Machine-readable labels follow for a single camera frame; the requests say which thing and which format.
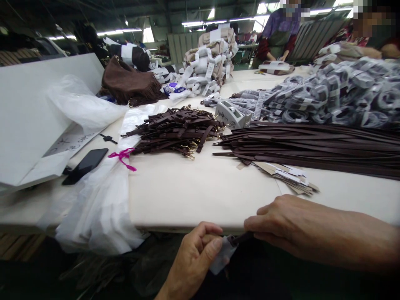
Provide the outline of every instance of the ceiling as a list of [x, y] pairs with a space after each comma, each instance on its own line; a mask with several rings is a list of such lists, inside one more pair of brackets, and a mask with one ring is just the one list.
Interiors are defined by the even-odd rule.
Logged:
[[[4, 0], [0, 23], [17, 33], [55, 35], [55, 24], [66, 33], [73, 32], [74, 22], [92, 23], [98, 31], [134, 28], [140, 17], [150, 18], [152, 26], [180, 32], [185, 21], [205, 20], [212, 8], [215, 19], [254, 15], [261, 0]], [[307, 0], [305, 5], [319, 6], [334, 0]]]

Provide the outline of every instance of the purple shirt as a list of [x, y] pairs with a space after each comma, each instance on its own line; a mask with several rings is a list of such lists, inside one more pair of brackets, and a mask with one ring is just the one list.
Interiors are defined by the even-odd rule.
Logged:
[[296, 35], [299, 32], [301, 22], [301, 9], [296, 8], [291, 17], [286, 17], [283, 14], [283, 9], [280, 8], [274, 11], [268, 18], [262, 36], [270, 38], [276, 31], [287, 32], [291, 30], [290, 35]]

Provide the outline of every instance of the black phone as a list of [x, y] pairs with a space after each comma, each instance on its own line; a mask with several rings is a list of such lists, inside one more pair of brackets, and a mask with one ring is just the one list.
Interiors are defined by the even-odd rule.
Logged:
[[107, 154], [108, 149], [95, 149], [89, 151], [81, 160], [75, 169], [63, 181], [62, 185], [74, 185], [79, 179], [88, 174], [91, 170], [99, 165], [103, 157]]

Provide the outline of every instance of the pink ribbon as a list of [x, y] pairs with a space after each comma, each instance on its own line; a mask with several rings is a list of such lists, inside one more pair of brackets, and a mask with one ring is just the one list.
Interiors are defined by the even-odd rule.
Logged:
[[114, 153], [111, 153], [108, 157], [110, 157], [110, 158], [112, 158], [112, 157], [118, 157], [119, 159], [120, 159], [120, 162], [122, 162], [127, 168], [128, 168], [128, 170], [131, 170], [131, 171], [136, 171], [136, 168], [135, 167], [132, 167], [132, 166], [130, 166], [130, 165], [127, 165], [122, 159], [123, 158], [127, 158], [127, 159], [129, 159], [129, 154], [131, 154], [131, 152], [132, 151], [134, 151], [135, 150], [135, 148], [128, 148], [128, 149], [125, 149], [125, 150], [122, 150], [120, 153], [116, 153], [116, 152], [114, 152]]

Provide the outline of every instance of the work table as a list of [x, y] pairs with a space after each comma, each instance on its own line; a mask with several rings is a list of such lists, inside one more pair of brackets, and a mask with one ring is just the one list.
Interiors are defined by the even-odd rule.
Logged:
[[[307, 74], [296, 69], [289, 75]], [[260, 75], [253, 70], [235, 71], [233, 79], [221, 88], [223, 98], [244, 89], [270, 89], [286, 76]], [[176, 105], [191, 105], [215, 112], [214, 108], [200, 104], [203, 97], [186, 99]], [[161, 100], [156, 105], [170, 105]], [[119, 138], [122, 118], [102, 133], [115, 140]], [[130, 157], [137, 168], [129, 175], [129, 213], [135, 226], [153, 231], [189, 231], [200, 221], [217, 223], [226, 231], [243, 231], [243, 221], [254, 215], [259, 207], [271, 203], [275, 197], [291, 194], [285, 183], [261, 173], [254, 166], [237, 169], [240, 161], [231, 157], [213, 156], [224, 151], [205, 143], [201, 153], [191, 160], [175, 152], [158, 152]], [[95, 137], [77, 155], [69, 166], [75, 167], [92, 149], [108, 148], [108, 155], [116, 145]], [[305, 168], [310, 182], [320, 193], [305, 199], [342, 210], [363, 212], [388, 223], [400, 225], [400, 182], [350, 173]], [[0, 198], [0, 232], [18, 234], [37, 233], [38, 220], [51, 203], [73, 186], [62, 186], [64, 176], [38, 185], [33, 190], [22, 190]], [[52, 235], [62, 219], [62, 214], [52, 222], [48, 234]]]

